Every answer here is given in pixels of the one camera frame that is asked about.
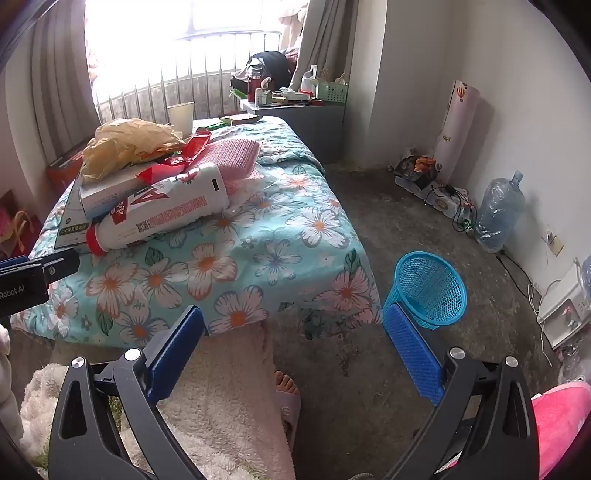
gray slipper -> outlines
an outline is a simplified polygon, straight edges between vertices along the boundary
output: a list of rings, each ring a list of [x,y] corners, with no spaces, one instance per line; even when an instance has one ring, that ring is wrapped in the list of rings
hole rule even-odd
[[[287,443],[290,446],[290,450],[293,451],[296,439],[297,421],[300,418],[301,396],[282,392],[280,390],[275,390],[275,395],[277,395],[277,403],[281,408],[282,420],[291,426],[291,434],[287,438]]]

blue plastic basket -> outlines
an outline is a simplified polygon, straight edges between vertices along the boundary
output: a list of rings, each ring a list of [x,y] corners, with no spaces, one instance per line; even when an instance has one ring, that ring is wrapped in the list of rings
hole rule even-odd
[[[428,252],[411,252],[396,264],[394,285],[384,311],[401,301],[416,322],[432,330],[457,322],[466,311],[464,282],[444,259]]]

floral bedspread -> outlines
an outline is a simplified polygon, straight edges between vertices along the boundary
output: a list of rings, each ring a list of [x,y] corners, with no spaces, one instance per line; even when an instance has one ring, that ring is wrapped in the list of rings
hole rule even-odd
[[[274,117],[212,141],[238,135],[262,148],[257,175],[234,188],[227,210],[104,257],[82,254],[78,272],[50,285],[47,303],[13,315],[13,327],[124,348],[145,345],[192,304],[211,334],[291,307],[308,338],[381,322],[363,246],[310,150]],[[53,252],[68,193],[31,258]]]

pink towel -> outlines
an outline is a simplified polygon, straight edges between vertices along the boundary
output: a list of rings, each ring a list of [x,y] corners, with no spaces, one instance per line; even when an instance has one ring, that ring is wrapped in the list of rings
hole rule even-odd
[[[224,181],[248,178],[255,167],[261,144],[249,138],[228,138],[208,144],[188,170],[204,162],[215,163]]]

green basket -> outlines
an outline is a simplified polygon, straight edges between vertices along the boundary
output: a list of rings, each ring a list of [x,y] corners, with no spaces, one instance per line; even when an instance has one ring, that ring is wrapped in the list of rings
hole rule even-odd
[[[341,85],[340,83],[318,82],[318,100],[325,102],[339,102],[345,103],[347,101],[347,92],[349,85]]]

